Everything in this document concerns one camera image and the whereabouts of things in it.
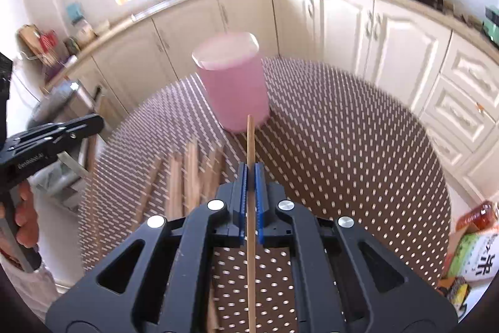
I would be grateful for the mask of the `person's left hand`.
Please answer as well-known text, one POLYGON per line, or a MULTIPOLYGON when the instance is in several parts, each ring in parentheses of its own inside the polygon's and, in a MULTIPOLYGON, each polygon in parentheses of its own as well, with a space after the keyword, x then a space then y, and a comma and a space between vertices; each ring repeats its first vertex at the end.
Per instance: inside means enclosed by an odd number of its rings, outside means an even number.
POLYGON ((15 222, 19 226, 16 240, 26 248, 33 248, 39 241, 39 225, 33 192, 27 180, 19 184, 19 196, 21 202, 16 207, 14 216, 15 222))

